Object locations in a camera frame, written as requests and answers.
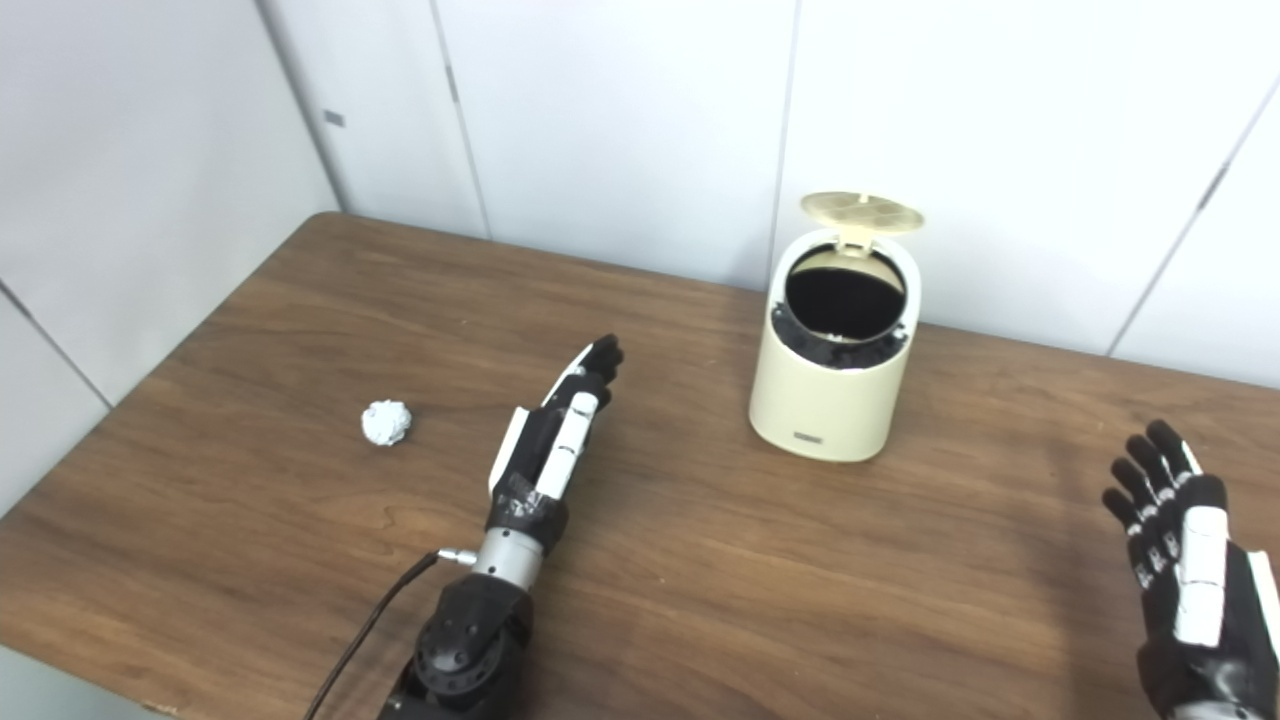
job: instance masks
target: white wall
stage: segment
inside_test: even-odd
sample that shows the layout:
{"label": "white wall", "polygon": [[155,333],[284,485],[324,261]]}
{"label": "white wall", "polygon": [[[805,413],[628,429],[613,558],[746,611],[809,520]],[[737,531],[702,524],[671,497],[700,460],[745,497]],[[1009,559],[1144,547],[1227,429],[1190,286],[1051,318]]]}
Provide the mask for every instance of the white wall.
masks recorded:
{"label": "white wall", "polygon": [[1116,356],[1280,388],[1280,101],[1271,97]]}
{"label": "white wall", "polygon": [[919,208],[923,316],[1106,352],[1280,69],[1274,3],[804,0],[799,199]]}
{"label": "white wall", "polygon": [[347,210],[488,237],[430,0],[264,5]]}
{"label": "white wall", "polygon": [[0,278],[115,402],[333,191],[252,0],[0,17]]}
{"label": "white wall", "polygon": [[865,188],[928,219],[927,320],[1097,354],[1280,72],[1268,0],[271,3],[308,113],[366,118],[324,129],[379,149],[330,150],[362,213],[477,186],[468,234],[762,287],[804,193]]}
{"label": "white wall", "polygon": [[0,646],[0,716],[6,720],[159,720],[123,697]]}
{"label": "white wall", "polygon": [[760,287],[792,0],[440,0],[493,238]]}
{"label": "white wall", "polygon": [[0,295],[0,516],[106,411],[28,318]]}

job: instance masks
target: robotic hand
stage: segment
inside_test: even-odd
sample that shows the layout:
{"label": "robotic hand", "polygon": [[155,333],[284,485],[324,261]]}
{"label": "robotic hand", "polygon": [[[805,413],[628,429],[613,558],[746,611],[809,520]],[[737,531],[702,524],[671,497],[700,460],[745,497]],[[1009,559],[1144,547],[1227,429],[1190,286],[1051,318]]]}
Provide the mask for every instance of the robotic hand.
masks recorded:
{"label": "robotic hand", "polygon": [[492,505],[479,552],[449,583],[379,720],[497,720],[511,714],[534,626],[529,589],[568,523],[563,495],[595,414],[622,363],[618,338],[586,346],[536,410],[517,407],[489,474]]}
{"label": "robotic hand", "polygon": [[1228,533],[1226,488],[1164,420],[1111,465],[1102,503],[1129,534],[1147,642],[1143,691],[1161,717],[1276,720],[1280,602],[1265,552]]}

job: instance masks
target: black finger segment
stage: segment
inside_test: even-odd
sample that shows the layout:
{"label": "black finger segment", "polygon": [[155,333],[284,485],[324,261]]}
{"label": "black finger segment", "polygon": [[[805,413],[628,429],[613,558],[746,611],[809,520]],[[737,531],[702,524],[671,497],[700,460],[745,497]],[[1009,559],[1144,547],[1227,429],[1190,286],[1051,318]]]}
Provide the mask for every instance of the black finger segment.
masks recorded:
{"label": "black finger segment", "polygon": [[1196,475],[1178,493],[1185,507],[1208,506],[1226,510],[1226,486],[1217,475]]}
{"label": "black finger segment", "polygon": [[1125,495],[1116,488],[1107,488],[1102,492],[1102,505],[1115,515],[1116,520],[1124,527],[1125,532],[1133,534],[1137,529],[1142,528],[1142,518],[1138,516],[1138,510],[1134,509],[1133,502],[1125,497]]}
{"label": "black finger segment", "polygon": [[1190,471],[1190,466],[1187,464],[1187,455],[1183,450],[1183,437],[1174,428],[1169,427],[1169,423],[1164,420],[1152,421],[1147,425],[1147,437],[1151,438],[1156,450],[1169,460],[1169,469],[1174,477]]}
{"label": "black finger segment", "polygon": [[1139,512],[1147,505],[1156,505],[1156,497],[1151,495],[1151,488],[1147,486],[1147,477],[1129,459],[1116,457],[1115,462],[1111,464],[1111,475],[1124,489],[1129,491]]}
{"label": "black finger segment", "polygon": [[1151,487],[1156,491],[1157,497],[1162,489],[1174,489],[1174,478],[1170,477],[1169,468],[1165,465],[1164,457],[1149,439],[1143,436],[1132,436],[1124,447],[1129,451],[1129,455],[1138,461],[1138,465],[1142,466],[1142,470],[1151,482]]}

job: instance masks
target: white paper ball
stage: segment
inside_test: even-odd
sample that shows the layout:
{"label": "white paper ball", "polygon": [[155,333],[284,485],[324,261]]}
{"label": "white paper ball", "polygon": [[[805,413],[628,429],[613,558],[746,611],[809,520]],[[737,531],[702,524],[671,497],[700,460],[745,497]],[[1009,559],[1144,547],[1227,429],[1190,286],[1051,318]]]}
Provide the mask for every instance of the white paper ball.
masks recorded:
{"label": "white paper ball", "polygon": [[396,445],[404,438],[404,430],[412,424],[413,416],[403,402],[383,400],[374,402],[360,416],[365,437],[374,445]]}

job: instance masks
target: metal connector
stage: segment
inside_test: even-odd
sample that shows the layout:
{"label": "metal connector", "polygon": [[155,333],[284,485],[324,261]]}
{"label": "metal connector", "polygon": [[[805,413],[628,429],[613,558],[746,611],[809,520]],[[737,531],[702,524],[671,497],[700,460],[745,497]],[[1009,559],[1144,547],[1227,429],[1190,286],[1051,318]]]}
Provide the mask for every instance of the metal connector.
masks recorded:
{"label": "metal connector", "polygon": [[458,565],[465,565],[467,568],[476,564],[476,553],[470,550],[458,550],[456,547],[442,547],[436,555],[440,560],[448,560],[449,562],[457,562]]}

